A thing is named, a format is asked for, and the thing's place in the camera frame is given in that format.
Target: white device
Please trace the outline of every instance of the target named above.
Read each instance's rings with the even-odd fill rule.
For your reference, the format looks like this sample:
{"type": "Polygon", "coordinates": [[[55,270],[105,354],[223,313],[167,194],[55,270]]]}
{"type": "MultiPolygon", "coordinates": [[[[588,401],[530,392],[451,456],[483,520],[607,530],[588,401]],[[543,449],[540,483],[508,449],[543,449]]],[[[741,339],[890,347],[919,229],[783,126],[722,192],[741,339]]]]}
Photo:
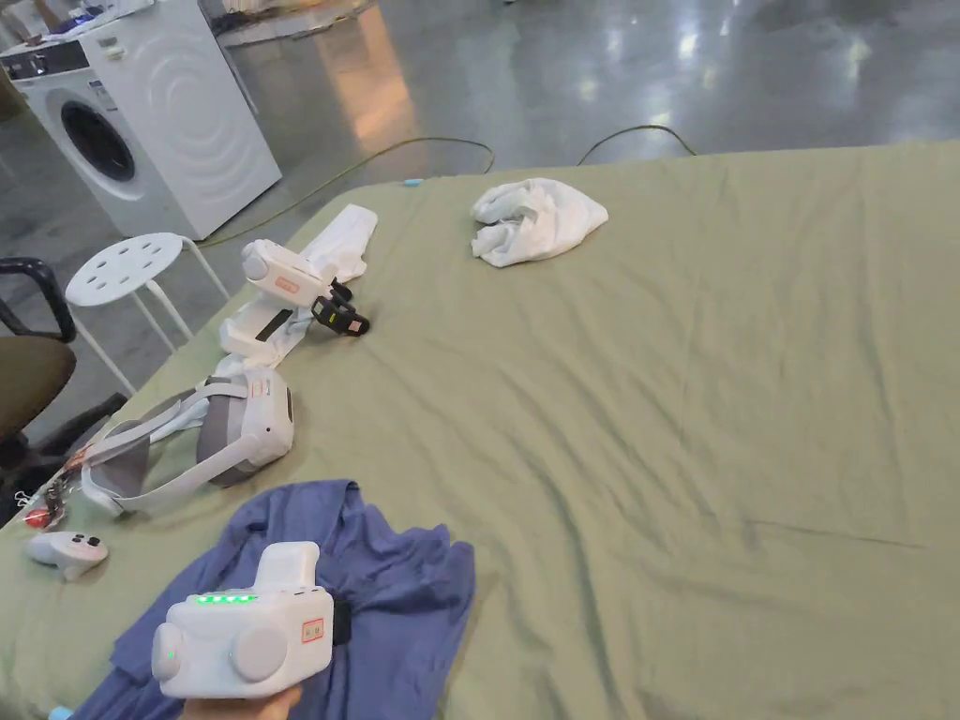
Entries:
{"type": "Polygon", "coordinates": [[[317,272],[303,255],[271,240],[254,240],[240,256],[247,281],[286,306],[309,308],[317,298],[330,297],[337,275],[333,265],[317,272]]]}
{"type": "Polygon", "coordinates": [[[315,583],[315,542],[277,542],[252,588],[190,595],[156,628],[152,669],[174,698],[260,698],[330,664],[333,598],[315,583]]]}
{"type": "Polygon", "coordinates": [[[203,239],[280,171],[196,0],[121,6],[0,64],[121,233],[203,239]]]}
{"type": "Polygon", "coordinates": [[[263,364],[274,364],[270,337],[295,314],[297,320],[313,318],[339,335],[359,337],[370,321],[349,304],[352,293],[337,282],[336,267],[321,271],[303,255],[270,240],[254,240],[242,251],[247,281],[259,295],[220,325],[220,347],[263,364]]]}
{"type": "Polygon", "coordinates": [[[196,391],[161,403],[140,420],[121,422],[82,452],[81,488],[113,516],[149,511],[188,495],[205,483],[229,487],[285,455],[293,445],[290,390],[269,369],[232,377],[212,376],[196,391]],[[208,400],[197,440],[197,464],[149,492],[152,436],[191,426],[195,406],[208,400]]]}
{"type": "Polygon", "coordinates": [[[43,533],[27,542],[27,555],[38,563],[56,565],[72,583],[91,567],[107,559],[107,546],[83,533],[43,533]]]}

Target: shiny floor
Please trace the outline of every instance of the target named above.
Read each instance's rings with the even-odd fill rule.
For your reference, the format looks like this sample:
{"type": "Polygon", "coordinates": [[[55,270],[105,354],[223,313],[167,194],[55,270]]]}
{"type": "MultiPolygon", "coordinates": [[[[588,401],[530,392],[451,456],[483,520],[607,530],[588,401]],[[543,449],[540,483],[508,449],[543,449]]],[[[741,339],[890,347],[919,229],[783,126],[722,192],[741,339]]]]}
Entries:
{"type": "MultiPolygon", "coordinates": [[[[573,164],[597,139],[647,122],[701,153],[958,137],[958,37],[956,0],[383,0],[325,33],[231,51],[284,181],[226,232],[414,135],[482,140],[494,169],[573,164]]],[[[632,133],[589,162],[682,153],[666,135],[632,133]]],[[[477,148],[406,147],[208,257],[236,290],[245,239],[286,240],[347,187],[486,162],[477,148]]],[[[64,283],[119,239],[29,117],[0,126],[0,233],[0,255],[38,256],[64,283]]],[[[161,281],[194,328],[221,302],[189,258],[161,281]]],[[[36,295],[12,293],[28,319],[42,318],[36,295]]],[[[131,303],[81,317],[134,384],[163,362],[131,303]]],[[[117,389],[82,340],[74,349],[74,379],[33,437],[117,389]]]]}

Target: white towel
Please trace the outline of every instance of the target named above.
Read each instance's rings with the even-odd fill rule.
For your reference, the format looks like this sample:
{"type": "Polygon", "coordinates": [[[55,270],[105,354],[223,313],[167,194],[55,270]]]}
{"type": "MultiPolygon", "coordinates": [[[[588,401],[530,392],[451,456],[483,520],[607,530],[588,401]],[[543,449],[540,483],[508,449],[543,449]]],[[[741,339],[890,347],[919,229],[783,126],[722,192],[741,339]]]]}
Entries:
{"type": "MultiPolygon", "coordinates": [[[[324,230],[317,235],[300,254],[310,261],[319,272],[327,265],[337,268],[337,281],[348,282],[360,277],[367,270],[363,253],[376,229],[376,213],[360,205],[347,205],[324,230]]],[[[224,323],[240,317],[250,305],[244,305],[224,323]]],[[[249,368],[275,368],[297,346],[313,321],[309,308],[299,308],[290,320],[279,327],[264,344],[266,347],[256,357],[243,357],[231,353],[217,364],[216,374],[232,375],[249,368]]]]}
{"type": "Polygon", "coordinates": [[[471,243],[473,256],[497,268],[566,252],[610,219],[600,203],[545,178],[492,187],[472,215],[487,225],[471,243]]]}

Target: blue shirt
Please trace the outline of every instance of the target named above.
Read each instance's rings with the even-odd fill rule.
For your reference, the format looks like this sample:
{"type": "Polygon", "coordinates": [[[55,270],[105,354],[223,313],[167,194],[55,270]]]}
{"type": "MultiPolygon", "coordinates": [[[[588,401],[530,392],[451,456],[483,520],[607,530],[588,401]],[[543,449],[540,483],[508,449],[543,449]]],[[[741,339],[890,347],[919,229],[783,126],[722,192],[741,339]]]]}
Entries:
{"type": "Polygon", "coordinates": [[[350,602],[350,642],[303,683],[291,720],[430,720],[467,625],[473,548],[442,525],[397,534],[346,480],[264,492],[230,519],[216,546],[188,566],[117,640],[114,669],[72,720],[172,720],[182,701],[150,670],[154,630],[190,593],[248,588],[272,542],[321,548],[317,585],[350,602]]]}

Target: hand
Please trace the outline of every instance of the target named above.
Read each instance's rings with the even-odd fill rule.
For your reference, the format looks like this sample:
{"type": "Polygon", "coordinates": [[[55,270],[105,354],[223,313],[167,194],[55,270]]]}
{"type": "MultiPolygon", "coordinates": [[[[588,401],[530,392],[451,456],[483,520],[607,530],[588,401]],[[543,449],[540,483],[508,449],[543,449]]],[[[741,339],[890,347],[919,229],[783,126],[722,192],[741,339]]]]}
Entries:
{"type": "Polygon", "coordinates": [[[299,701],[299,685],[262,700],[187,700],[180,720],[287,720],[299,701]]]}

